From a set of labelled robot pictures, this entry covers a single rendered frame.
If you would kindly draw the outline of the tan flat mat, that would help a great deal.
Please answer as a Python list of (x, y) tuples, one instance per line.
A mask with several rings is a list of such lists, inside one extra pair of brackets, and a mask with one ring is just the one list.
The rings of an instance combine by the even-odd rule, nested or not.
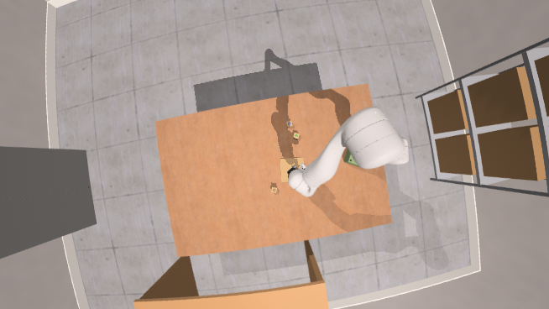
[(289, 159), (280, 159), (280, 174), (281, 182), (288, 182), (287, 171), (291, 169), (294, 165), (300, 169), (300, 164), (304, 164), (304, 157), (301, 158), (289, 158)]

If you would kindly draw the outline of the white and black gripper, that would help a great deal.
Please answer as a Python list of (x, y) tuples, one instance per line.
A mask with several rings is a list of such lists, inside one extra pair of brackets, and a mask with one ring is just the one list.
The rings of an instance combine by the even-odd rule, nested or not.
[[(294, 165), (293, 167), (291, 167), (291, 169), (289, 169), (289, 170), (287, 171), (288, 179), (289, 179), (290, 174), (291, 174), (294, 170), (297, 170), (297, 169), (295, 169), (295, 168), (296, 168), (296, 166)], [(306, 168), (306, 165), (305, 165), (305, 164), (303, 164), (303, 163), (300, 164), (300, 170), (303, 171), (305, 168)]]

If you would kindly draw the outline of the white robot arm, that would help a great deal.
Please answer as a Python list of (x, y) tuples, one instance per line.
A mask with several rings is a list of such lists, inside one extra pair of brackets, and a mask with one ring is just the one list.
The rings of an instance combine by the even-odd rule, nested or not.
[(407, 140), (397, 134), (378, 107), (367, 107), (348, 118), (303, 171), (294, 170), (288, 185), (303, 196), (312, 196), (319, 185), (335, 175), (346, 147), (358, 166), (364, 169), (402, 165), (409, 160)]

